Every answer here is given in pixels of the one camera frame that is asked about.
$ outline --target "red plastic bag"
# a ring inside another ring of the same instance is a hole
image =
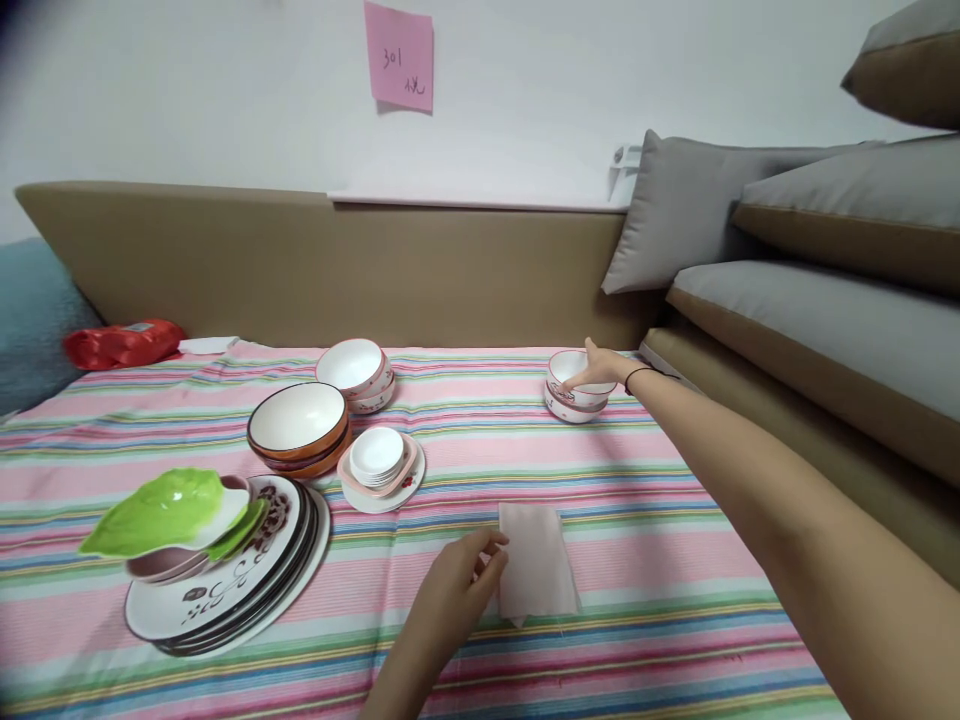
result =
[[[115,370],[159,362],[174,353],[186,333],[168,320],[78,330],[63,340],[70,362],[81,370]]]

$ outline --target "finger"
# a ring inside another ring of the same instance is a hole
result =
[[[500,584],[500,576],[503,575],[503,569],[509,561],[510,555],[507,554],[506,550],[494,555],[487,563],[487,567],[484,568],[483,574],[477,578],[477,581],[470,586],[467,592],[478,598],[486,606],[487,601],[493,597],[493,593]]]
[[[492,527],[482,527],[474,530],[469,535],[465,535],[461,538],[461,542],[467,546],[467,550],[472,555],[479,555],[490,543],[497,543],[498,545],[506,545],[510,542],[510,538],[504,535],[499,530],[495,530]]]
[[[569,380],[565,381],[560,387],[563,388],[564,392],[570,392],[575,387],[580,385],[589,385],[590,384],[590,368],[587,368],[581,373],[577,373]]]
[[[493,557],[498,552],[500,552],[500,545],[496,542],[496,540],[491,540],[490,542],[487,543],[487,546],[480,552],[482,552],[484,555],[489,555],[490,557]]]

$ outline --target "white paper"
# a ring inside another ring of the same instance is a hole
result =
[[[500,503],[510,562],[500,578],[500,617],[520,627],[528,615],[574,615],[580,598],[563,543],[563,524],[547,505]]]
[[[222,338],[191,338],[181,340],[178,350],[186,355],[220,355],[240,338],[236,335]]]

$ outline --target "wrist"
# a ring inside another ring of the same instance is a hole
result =
[[[617,365],[617,382],[619,382],[624,387],[627,386],[627,377],[634,370],[639,370],[640,368],[647,367],[646,364],[640,362],[639,360],[634,360],[633,358],[623,358],[623,362],[618,363]]]

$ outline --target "pink striped tablecloth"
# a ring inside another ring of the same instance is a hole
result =
[[[600,420],[543,406],[553,348],[388,350],[387,425],[422,488],[370,516],[327,478],[328,555],[272,627],[188,663],[134,638],[114,561],[76,555],[112,504],[176,466],[264,474],[246,420],[313,378],[322,351],[239,343],[219,358],[90,373],[0,426],[2,699],[18,716],[355,717],[443,545],[497,503],[555,507],[583,609],[520,630],[493,604],[429,717],[844,717],[756,561],[657,424],[618,391]]]

